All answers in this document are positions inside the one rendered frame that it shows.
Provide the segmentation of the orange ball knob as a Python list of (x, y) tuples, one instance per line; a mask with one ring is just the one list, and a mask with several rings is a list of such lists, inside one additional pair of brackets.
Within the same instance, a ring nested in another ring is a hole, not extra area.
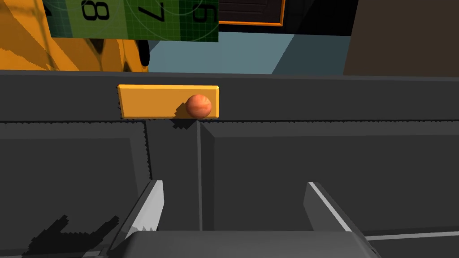
[(193, 95), (186, 102), (186, 111), (194, 119), (207, 117), (212, 110), (212, 103), (204, 95)]

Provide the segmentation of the dark grey cupboard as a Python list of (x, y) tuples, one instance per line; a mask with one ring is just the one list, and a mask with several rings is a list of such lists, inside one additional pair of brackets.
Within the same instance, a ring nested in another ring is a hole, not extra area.
[[(124, 119), (118, 85), (216, 85), (216, 119)], [(352, 232), (204, 228), (206, 122), (459, 122), (459, 78), (0, 71), (0, 123), (142, 122), (150, 181), (161, 180), (156, 231), (112, 251), (0, 258), (459, 258), (459, 231), (358, 237)]]

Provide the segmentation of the yellow striped furniture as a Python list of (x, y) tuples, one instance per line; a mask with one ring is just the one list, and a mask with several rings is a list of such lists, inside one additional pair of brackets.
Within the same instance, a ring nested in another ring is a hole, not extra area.
[(55, 38), (68, 25), (65, 0), (0, 0), (0, 70), (146, 73), (146, 40)]

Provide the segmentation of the green numbered panel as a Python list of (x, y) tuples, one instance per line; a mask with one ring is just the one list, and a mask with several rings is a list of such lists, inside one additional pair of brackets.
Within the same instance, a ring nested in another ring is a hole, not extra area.
[(218, 41), (218, 0), (42, 0), (52, 37)]

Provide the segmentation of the black panel with orange frame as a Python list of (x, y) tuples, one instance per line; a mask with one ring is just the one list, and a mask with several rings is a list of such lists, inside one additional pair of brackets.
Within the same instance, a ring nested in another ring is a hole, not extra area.
[(219, 24), (282, 26), (286, 0), (218, 0)]

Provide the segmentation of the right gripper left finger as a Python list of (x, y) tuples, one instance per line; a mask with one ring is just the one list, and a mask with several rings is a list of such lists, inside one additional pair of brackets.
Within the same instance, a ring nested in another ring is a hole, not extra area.
[(126, 220), (115, 235), (108, 251), (112, 251), (124, 239), (137, 231), (156, 231), (162, 208), (164, 207), (164, 191), (161, 180), (150, 181), (132, 208)]

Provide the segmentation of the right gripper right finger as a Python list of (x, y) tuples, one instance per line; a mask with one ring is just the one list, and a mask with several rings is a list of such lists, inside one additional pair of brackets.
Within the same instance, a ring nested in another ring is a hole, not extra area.
[(364, 237), (320, 184), (307, 183), (303, 206), (314, 231), (352, 232), (358, 237)]

